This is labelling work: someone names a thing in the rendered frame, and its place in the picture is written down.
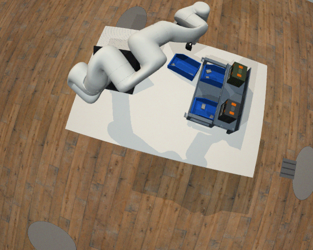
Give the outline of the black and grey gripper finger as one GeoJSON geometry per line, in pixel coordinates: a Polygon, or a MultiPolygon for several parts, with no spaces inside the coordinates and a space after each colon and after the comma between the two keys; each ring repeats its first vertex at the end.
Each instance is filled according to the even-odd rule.
{"type": "Polygon", "coordinates": [[[191,49],[192,49],[192,42],[187,43],[185,49],[187,49],[188,51],[191,51],[191,49]],[[191,45],[190,45],[190,43],[191,43],[191,45]]]}

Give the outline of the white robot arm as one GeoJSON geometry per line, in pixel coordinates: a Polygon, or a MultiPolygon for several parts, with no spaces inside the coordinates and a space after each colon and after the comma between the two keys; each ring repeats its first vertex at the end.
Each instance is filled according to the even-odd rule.
{"type": "Polygon", "coordinates": [[[162,45],[170,41],[189,43],[203,36],[208,30],[209,13],[208,4],[196,2],[178,10],[173,23],[159,21],[132,34],[128,47],[141,65],[137,72],[118,48],[106,45],[93,55],[88,65],[80,62],[73,66],[68,86],[88,104],[95,103],[111,82],[118,91],[129,91],[166,63],[162,45]]]}

